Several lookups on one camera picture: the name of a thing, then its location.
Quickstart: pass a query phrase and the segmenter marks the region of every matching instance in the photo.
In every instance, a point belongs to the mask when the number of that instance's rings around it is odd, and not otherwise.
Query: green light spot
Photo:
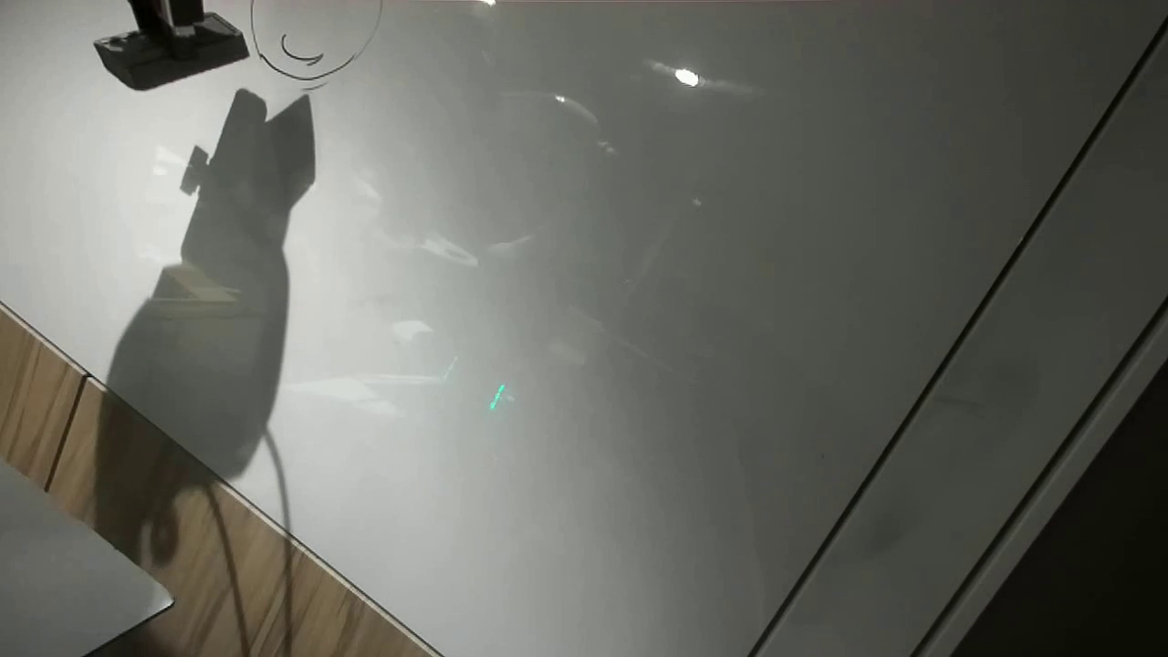
[[[507,398],[507,382],[500,382],[485,409],[495,412]]]

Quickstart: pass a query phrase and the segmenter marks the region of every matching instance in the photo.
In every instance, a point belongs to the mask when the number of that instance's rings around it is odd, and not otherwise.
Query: wooden floor
[[[175,596],[100,657],[430,653],[3,308],[0,455]]]

